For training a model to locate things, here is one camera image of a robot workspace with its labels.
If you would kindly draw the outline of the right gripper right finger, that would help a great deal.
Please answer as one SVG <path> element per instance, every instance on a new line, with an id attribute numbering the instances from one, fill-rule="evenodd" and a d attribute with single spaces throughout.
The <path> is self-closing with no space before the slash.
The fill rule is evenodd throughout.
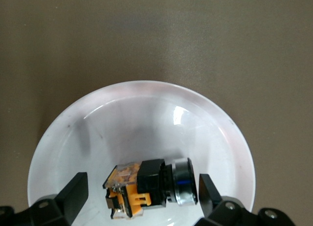
<path id="1" fill-rule="evenodd" d="M 246 210 L 232 197 L 222 197 L 211 177 L 200 174 L 199 201 L 204 217 L 197 226 L 293 226 L 295 223 L 281 210 L 262 208 L 257 214 Z"/>

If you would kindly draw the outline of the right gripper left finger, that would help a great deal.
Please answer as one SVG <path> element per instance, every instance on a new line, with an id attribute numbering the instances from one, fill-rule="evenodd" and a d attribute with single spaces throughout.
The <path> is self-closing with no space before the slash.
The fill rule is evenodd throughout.
<path id="1" fill-rule="evenodd" d="M 2 226 L 70 226 L 88 199 L 88 175 L 77 173 L 57 194 L 39 198 L 16 213 L 11 206 L 0 207 Z"/>

